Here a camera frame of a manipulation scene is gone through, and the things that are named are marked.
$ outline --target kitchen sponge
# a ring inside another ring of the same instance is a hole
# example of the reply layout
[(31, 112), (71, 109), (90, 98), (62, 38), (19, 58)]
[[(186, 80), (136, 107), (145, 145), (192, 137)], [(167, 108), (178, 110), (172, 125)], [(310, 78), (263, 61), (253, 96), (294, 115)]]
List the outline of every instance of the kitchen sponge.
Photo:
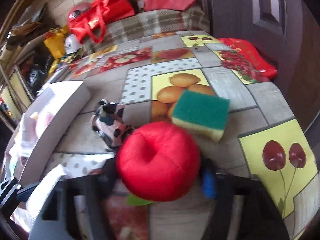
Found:
[(230, 100), (185, 90), (172, 113), (172, 122), (219, 142), (227, 123)]

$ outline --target yellow bag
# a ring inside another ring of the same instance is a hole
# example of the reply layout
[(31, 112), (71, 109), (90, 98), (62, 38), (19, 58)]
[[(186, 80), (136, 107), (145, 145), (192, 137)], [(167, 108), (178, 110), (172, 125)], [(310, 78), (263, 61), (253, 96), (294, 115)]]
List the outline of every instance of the yellow bag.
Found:
[(61, 29), (50, 29), (48, 32), (48, 37), (44, 40), (44, 44), (50, 51), (54, 59), (58, 59), (64, 56), (64, 40), (66, 34), (68, 33), (68, 26)]
[(53, 75), (53, 73), (56, 71), (57, 69), (57, 65), (59, 63), (59, 59), (55, 59), (52, 64), (51, 64), (51, 67), (48, 71), (48, 75), (47, 75), (47, 78), (45, 79), (45, 81), (47, 81), (49, 78), (51, 78), (51, 76)]

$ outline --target cow figurine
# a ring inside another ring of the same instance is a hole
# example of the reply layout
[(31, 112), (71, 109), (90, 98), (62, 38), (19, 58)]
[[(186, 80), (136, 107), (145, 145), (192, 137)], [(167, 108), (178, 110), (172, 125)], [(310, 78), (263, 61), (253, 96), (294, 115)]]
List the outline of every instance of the cow figurine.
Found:
[(123, 104), (102, 99), (91, 118), (92, 129), (106, 143), (107, 151), (118, 151), (122, 142), (134, 131), (131, 125), (124, 123), (123, 113)]

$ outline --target polka dot pattern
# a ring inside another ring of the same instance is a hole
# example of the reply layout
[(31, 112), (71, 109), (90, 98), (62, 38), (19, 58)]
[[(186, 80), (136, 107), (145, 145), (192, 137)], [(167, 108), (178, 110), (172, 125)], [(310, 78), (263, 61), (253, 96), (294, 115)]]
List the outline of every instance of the polka dot pattern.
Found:
[(69, 153), (53, 153), (47, 162), (44, 170), (44, 176), (58, 165), (71, 175), (71, 177), (81, 177), (90, 174), (95, 169), (101, 169), (107, 159), (112, 154), (69, 154)]
[(196, 68), (201, 68), (198, 60), (187, 58), (130, 69), (122, 90), (121, 103), (150, 100), (152, 76)]

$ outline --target white box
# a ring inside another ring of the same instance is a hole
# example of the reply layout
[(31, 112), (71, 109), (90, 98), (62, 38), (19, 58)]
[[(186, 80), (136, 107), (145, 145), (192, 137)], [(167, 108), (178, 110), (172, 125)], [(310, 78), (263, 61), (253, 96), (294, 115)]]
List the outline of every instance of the white box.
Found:
[[(84, 107), (91, 95), (83, 81), (63, 81), (50, 84), (41, 95), (29, 106), (25, 115), (31, 116), (34, 112), (40, 113), (48, 104), (57, 107), (55, 116), (48, 124), (42, 135), (32, 149), (32, 153), (23, 167), (17, 163), (13, 175), (22, 186), (37, 182), (41, 179), (50, 155), (59, 143), (64, 132), (72, 123), (74, 118)], [(13, 133), (5, 150), (5, 167), (7, 178), (12, 176), (9, 170), (11, 156), (10, 149), (15, 144), (15, 137), (19, 126)]]

